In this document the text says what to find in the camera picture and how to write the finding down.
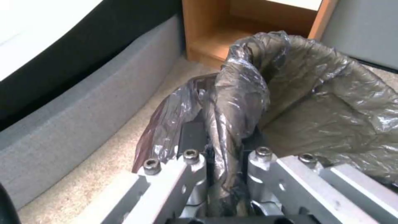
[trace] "floor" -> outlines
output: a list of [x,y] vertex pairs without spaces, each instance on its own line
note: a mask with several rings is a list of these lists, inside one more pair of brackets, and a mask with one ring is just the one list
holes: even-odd
[[[398,91],[396,74],[368,68]],[[188,62],[184,56],[179,58],[148,103],[69,175],[23,207],[18,212],[21,221],[28,224],[71,222],[116,174],[122,170],[131,170],[135,146],[159,103],[188,79],[215,71],[201,64]]]

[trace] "plastic bag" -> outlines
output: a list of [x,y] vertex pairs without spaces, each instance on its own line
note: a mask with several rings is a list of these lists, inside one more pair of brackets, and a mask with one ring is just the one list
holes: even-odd
[[190,80],[166,98],[136,149],[176,156],[179,131],[203,110],[215,152],[209,216],[251,212],[241,178],[242,139],[256,125],[278,156],[313,152],[348,163],[383,183],[398,179],[398,98],[374,73],[314,40],[258,33],[230,47],[220,73]]

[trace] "grey panel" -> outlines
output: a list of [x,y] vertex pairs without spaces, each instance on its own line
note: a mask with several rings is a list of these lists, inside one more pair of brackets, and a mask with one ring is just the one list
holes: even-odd
[[177,16],[0,133],[0,181],[19,209],[111,137],[156,91],[182,51]]
[[321,42],[349,56],[398,69],[397,0],[340,0]]

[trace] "wooden cabinet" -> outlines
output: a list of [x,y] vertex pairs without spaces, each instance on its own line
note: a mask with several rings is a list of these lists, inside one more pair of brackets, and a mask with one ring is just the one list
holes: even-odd
[[220,68],[232,43],[257,32],[285,30],[319,40],[337,0],[323,0],[318,11],[268,0],[182,2],[188,59]]

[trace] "screw head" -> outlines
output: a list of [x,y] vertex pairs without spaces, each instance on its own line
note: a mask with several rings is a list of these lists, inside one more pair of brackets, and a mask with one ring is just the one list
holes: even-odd
[[256,149],[256,156],[259,159],[269,161],[272,158],[272,151],[268,147],[260,146]]
[[162,170],[159,160],[155,158],[145,160],[143,167],[146,175],[156,175]]
[[301,154],[298,159],[310,169],[313,169],[318,162],[318,159],[310,153]]
[[199,152],[195,149],[187,149],[183,155],[184,161],[188,164],[195,164],[199,161]]

